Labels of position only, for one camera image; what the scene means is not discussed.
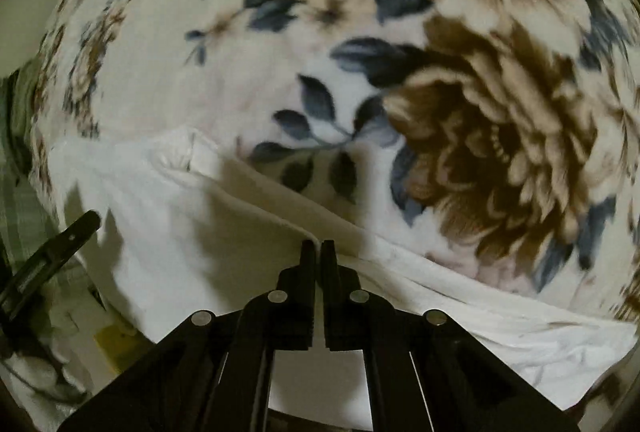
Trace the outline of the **white pants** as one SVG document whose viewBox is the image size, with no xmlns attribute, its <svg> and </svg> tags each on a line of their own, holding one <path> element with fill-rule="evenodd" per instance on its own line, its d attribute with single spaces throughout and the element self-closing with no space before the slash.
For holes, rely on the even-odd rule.
<svg viewBox="0 0 640 432">
<path fill-rule="evenodd" d="M 366 162 L 355 202 L 318 204 L 236 160 L 194 129 L 142 140 L 66 137 L 48 155 L 62 224 L 96 210 L 80 259 L 104 298 L 159 341 L 198 310 L 242 308 L 294 264 L 305 239 L 331 239 L 340 262 L 398 308 L 439 308 L 556 406 L 569 408 L 634 347 L 630 322 L 536 298 L 521 280 L 483 284 L 469 249 L 434 215 L 402 214 L 382 166 Z"/>
</svg>

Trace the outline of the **green checked cloth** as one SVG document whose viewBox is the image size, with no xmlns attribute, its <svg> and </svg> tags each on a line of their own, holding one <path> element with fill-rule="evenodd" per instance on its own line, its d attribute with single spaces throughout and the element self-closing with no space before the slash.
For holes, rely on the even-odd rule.
<svg viewBox="0 0 640 432">
<path fill-rule="evenodd" d="M 34 157 L 30 147 L 32 96 L 40 62 L 35 57 L 1 78 L 1 285 L 23 267 L 48 240 L 76 223 L 86 210 L 62 224 L 43 207 L 29 181 Z"/>
</svg>

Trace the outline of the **yellow box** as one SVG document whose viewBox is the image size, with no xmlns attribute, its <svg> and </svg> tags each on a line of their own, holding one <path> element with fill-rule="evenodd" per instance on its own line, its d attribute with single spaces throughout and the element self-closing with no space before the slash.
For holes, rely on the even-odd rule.
<svg viewBox="0 0 640 432">
<path fill-rule="evenodd" d="M 105 358 L 113 365 L 132 364 L 152 348 L 152 343 L 137 330 L 122 330 L 111 324 L 100 329 L 94 340 Z"/>
</svg>

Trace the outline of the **floral fleece blanket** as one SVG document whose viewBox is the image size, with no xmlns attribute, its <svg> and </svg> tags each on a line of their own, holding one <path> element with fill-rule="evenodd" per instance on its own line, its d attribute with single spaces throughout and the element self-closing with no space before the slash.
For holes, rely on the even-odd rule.
<svg viewBox="0 0 640 432">
<path fill-rule="evenodd" d="M 60 0 L 32 180 L 55 145 L 178 128 L 485 285 L 639 319 L 639 0 Z"/>
</svg>

